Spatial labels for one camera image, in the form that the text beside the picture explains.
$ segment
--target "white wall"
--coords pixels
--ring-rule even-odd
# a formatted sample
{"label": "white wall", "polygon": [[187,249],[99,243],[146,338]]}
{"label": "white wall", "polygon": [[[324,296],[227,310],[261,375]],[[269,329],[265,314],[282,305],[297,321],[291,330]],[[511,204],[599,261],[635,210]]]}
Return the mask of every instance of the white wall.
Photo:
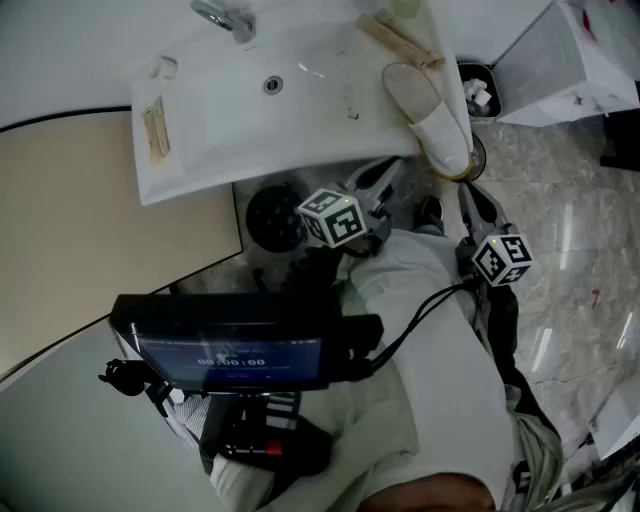
{"label": "white wall", "polygon": [[[269,8],[296,0],[251,1]],[[500,57],[550,2],[428,1],[447,20],[456,55],[485,63]],[[257,22],[260,30],[259,13]],[[128,73],[207,23],[189,0],[0,1],[0,127],[128,105]]]}
{"label": "white wall", "polygon": [[146,398],[98,380],[106,322],[0,391],[0,502],[13,512],[222,512],[197,454]]}

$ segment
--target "trash bin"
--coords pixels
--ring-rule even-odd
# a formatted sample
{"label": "trash bin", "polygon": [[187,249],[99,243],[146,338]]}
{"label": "trash bin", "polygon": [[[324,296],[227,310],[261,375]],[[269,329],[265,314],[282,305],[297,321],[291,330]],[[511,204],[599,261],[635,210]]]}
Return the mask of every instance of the trash bin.
{"label": "trash bin", "polygon": [[482,80],[483,82],[486,82],[487,92],[491,94],[491,99],[487,103],[487,105],[489,106],[489,114],[484,117],[476,117],[469,114],[471,124],[493,122],[493,120],[502,113],[502,106],[500,104],[498,89],[496,88],[496,83],[493,79],[493,75],[491,74],[491,70],[484,64],[476,63],[458,64],[458,69],[460,70],[460,78],[462,79],[463,83],[467,80],[477,78],[479,80]]}

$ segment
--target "digital timer display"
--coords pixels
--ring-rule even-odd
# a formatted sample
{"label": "digital timer display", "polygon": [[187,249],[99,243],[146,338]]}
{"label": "digital timer display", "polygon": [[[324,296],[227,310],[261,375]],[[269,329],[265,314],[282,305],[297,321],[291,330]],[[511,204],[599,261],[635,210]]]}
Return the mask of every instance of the digital timer display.
{"label": "digital timer display", "polygon": [[268,384],[318,377],[319,339],[282,341],[138,338],[141,355],[176,387]]}

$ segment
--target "white slipper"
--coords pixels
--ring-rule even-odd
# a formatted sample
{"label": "white slipper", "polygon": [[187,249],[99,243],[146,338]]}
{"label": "white slipper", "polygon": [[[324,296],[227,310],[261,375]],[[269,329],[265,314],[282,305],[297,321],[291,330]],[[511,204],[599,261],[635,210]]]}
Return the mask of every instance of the white slipper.
{"label": "white slipper", "polygon": [[382,81],[436,172],[450,180],[464,178],[471,168],[470,149],[431,80],[409,64],[395,63],[382,71]]}

